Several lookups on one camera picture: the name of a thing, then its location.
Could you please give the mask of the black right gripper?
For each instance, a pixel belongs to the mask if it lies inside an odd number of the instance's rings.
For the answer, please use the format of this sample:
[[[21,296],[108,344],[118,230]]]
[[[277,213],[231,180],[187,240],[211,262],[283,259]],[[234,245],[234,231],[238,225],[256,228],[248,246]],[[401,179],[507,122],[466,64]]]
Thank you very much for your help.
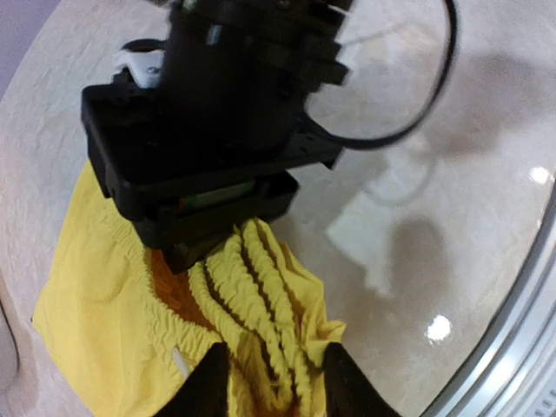
[[[246,220],[284,216],[299,189],[292,169],[332,167],[341,154],[305,132],[262,156],[188,134],[165,122],[152,94],[132,83],[86,87],[81,111],[103,195],[176,274]]]

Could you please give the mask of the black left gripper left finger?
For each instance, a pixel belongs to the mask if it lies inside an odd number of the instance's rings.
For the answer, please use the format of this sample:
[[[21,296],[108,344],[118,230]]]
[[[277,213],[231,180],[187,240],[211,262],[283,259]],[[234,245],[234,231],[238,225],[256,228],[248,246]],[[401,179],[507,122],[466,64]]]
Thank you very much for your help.
[[[227,416],[229,371],[228,347],[223,342],[215,343],[173,399],[162,408],[162,415]]]

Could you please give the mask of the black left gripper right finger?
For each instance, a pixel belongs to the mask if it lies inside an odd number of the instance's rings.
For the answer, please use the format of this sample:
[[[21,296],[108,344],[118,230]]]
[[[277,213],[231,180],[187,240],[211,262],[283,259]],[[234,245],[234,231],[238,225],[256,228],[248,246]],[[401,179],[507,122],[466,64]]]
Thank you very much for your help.
[[[400,417],[340,343],[328,344],[322,370],[327,416]]]

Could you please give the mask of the yellow shorts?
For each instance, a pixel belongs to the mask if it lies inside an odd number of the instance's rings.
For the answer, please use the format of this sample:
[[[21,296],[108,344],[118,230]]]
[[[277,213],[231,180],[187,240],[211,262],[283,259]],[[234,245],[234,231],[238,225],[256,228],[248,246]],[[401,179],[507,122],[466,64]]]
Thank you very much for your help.
[[[231,361],[232,416],[322,416],[322,363],[345,326],[322,281],[266,222],[251,219],[174,275],[80,174],[33,324],[97,416],[152,416],[218,342]]]

